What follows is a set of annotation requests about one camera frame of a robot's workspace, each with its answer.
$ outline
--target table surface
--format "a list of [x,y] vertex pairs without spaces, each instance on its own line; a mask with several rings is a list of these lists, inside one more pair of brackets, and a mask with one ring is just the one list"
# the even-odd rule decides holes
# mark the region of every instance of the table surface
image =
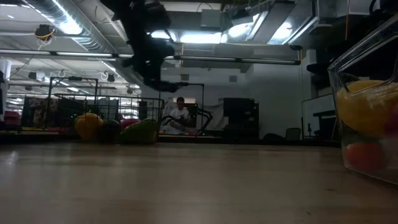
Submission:
[[348,172],[334,148],[0,149],[0,223],[398,223],[398,190]]

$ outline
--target wooden table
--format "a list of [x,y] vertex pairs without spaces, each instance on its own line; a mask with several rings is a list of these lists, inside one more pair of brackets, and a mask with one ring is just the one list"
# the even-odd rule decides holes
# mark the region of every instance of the wooden table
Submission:
[[0,223],[398,223],[398,190],[339,149],[0,146]]

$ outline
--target clear plastic container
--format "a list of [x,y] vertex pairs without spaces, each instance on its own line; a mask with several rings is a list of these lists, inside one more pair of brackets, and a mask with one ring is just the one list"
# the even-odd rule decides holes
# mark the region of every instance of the clear plastic container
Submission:
[[398,184],[397,62],[395,15],[329,67],[345,166],[393,184]]

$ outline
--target person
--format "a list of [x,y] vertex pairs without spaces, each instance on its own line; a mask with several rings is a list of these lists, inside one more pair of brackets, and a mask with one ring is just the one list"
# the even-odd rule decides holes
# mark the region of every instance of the person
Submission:
[[[177,108],[175,108],[174,110],[172,110],[172,112],[170,113],[170,115],[175,118],[175,119],[179,119],[182,120],[184,123],[188,123],[189,122],[189,112],[186,109],[185,106],[185,99],[183,97],[178,97],[177,98]],[[176,121],[171,121],[170,122],[170,126],[173,127],[177,132],[178,131],[183,131],[186,126],[183,124],[180,124]]]

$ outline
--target ceiling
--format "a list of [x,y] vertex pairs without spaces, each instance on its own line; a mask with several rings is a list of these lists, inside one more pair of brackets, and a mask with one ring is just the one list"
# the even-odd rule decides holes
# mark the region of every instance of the ceiling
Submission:
[[[87,52],[76,41],[76,36],[63,33],[57,29],[55,37],[51,43],[44,45],[34,36],[34,31],[40,24],[53,25],[49,19],[46,19],[41,11],[27,7],[24,1],[33,0],[0,0],[0,49],[23,49],[23,50],[48,50],[59,52]],[[46,0],[46,2],[59,1],[71,6],[74,18],[85,20],[85,27],[90,27],[90,32],[96,34],[104,45],[109,46],[112,53],[119,54],[133,54],[130,46],[126,44],[126,35],[123,32],[122,25],[117,22],[112,22],[109,18],[113,15],[106,7],[98,4],[99,0]],[[177,41],[187,33],[210,32],[203,30],[201,27],[201,12],[203,9],[211,9],[222,11],[221,30],[224,33],[229,31],[232,26],[231,15],[238,9],[248,8],[250,16],[258,15],[261,18],[264,15],[264,20],[253,21],[252,31],[256,24],[258,25],[258,32],[252,40],[249,37],[246,39],[232,39],[225,44],[177,44],[174,45],[176,54],[193,55],[193,56],[212,56],[212,57],[240,57],[240,58],[273,58],[281,60],[299,60],[297,51],[292,50],[287,41],[291,39],[298,30],[303,29],[304,25],[313,20],[315,13],[312,0],[291,0],[278,1],[271,0],[270,3],[262,3],[260,1],[233,1],[233,0],[209,0],[206,3],[198,0],[164,0],[162,3],[168,10],[168,14],[172,19],[172,26],[170,30],[175,35]],[[339,22],[337,16],[333,18],[333,22]],[[314,24],[311,24],[303,34],[294,42],[289,44],[302,45],[304,49],[311,47],[318,47],[314,43],[325,41],[325,37],[310,37],[308,30]],[[278,30],[286,33],[283,38],[278,35]],[[10,92],[25,93],[25,85],[35,85],[33,93],[48,92],[48,88],[44,81],[30,80],[28,78],[29,72],[43,71],[48,75],[58,76],[58,73],[64,71],[66,76],[79,76],[87,78],[98,78],[101,86],[114,87],[102,90],[102,93],[113,95],[126,95],[127,86],[130,84],[139,84],[138,79],[127,79],[126,77],[133,77],[133,73],[127,69],[119,69],[115,73],[114,68],[109,66],[108,62],[100,60],[89,60],[85,58],[78,60],[76,58],[40,58],[40,57],[26,57],[26,56],[7,56],[7,59],[12,61],[12,74]],[[173,82],[179,81],[181,73],[189,73],[192,80],[195,82],[202,82],[207,85],[230,85],[228,82],[229,73],[238,77],[238,83],[244,83],[242,77],[247,72],[251,65],[245,63],[231,63],[231,62],[201,62],[201,61],[166,61],[162,67],[162,75],[164,79]],[[115,73],[115,81],[113,83],[106,81],[106,75]],[[93,89],[89,83],[82,83],[80,86],[87,86],[83,88],[85,91],[92,93]],[[56,88],[57,92],[67,93],[65,88]],[[139,95],[140,91],[135,90],[134,94]]]

